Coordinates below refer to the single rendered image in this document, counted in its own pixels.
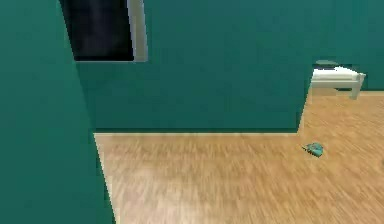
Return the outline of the small teal object on floor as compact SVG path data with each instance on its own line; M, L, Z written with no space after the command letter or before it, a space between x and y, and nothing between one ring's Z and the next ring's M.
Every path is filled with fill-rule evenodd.
M303 149L315 157L321 157L323 155L323 146L317 142L304 145Z

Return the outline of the white bed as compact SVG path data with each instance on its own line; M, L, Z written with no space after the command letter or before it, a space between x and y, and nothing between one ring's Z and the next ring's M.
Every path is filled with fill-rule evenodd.
M350 98L356 100L360 94L366 75L348 68L314 69L311 78L312 88L350 89Z

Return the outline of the dark window with white frame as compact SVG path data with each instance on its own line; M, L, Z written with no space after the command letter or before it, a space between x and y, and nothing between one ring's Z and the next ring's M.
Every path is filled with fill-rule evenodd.
M145 62L144 0L59 0L77 62Z

